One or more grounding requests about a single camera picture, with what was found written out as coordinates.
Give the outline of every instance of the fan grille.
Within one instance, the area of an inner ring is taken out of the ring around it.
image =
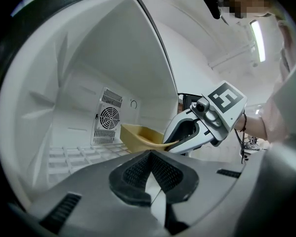
[[[105,108],[100,115],[100,122],[105,129],[115,128],[119,122],[118,111],[113,107]]]

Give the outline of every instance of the person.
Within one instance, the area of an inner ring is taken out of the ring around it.
[[[281,50],[280,76],[272,95],[264,105],[259,117],[247,117],[243,114],[235,125],[235,129],[269,142],[283,140],[288,131],[284,120],[273,101],[273,95],[283,85],[296,64],[296,30],[287,22],[289,15],[285,13],[275,0],[218,0],[218,5],[237,18],[262,17],[274,15],[283,35],[284,44]]]

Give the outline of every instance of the fluorescent light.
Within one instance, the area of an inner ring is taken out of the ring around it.
[[[264,50],[264,42],[263,42],[263,36],[262,36],[260,24],[258,21],[252,21],[250,24],[256,38],[260,61],[263,62],[265,61],[265,50]]]

